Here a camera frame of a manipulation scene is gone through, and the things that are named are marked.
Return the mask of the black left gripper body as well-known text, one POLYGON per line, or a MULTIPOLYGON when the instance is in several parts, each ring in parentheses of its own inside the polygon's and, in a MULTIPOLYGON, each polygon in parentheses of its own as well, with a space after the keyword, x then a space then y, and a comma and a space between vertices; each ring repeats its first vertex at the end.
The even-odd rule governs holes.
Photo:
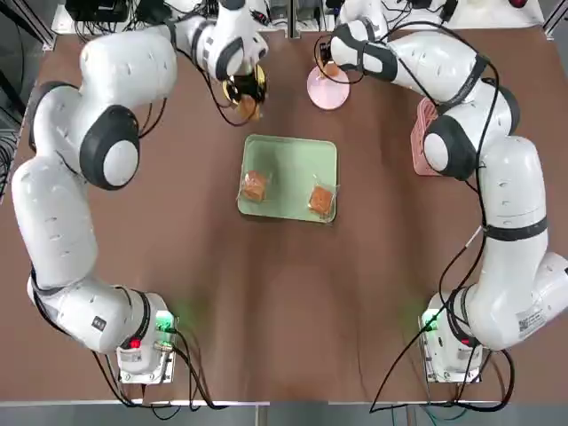
POLYGON ((265 102, 267 80, 264 70, 255 66, 247 75, 232 75, 223 81, 223 93, 233 104, 239 104, 244 96, 252 98, 257 104, 265 102))

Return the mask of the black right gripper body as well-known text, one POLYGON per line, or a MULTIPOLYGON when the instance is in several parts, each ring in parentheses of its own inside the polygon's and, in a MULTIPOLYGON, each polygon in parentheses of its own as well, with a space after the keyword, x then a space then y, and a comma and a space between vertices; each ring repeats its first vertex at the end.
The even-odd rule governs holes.
POLYGON ((324 69, 333 60, 329 41, 323 41, 321 37, 317 39, 314 44, 314 59, 319 69, 324 69))

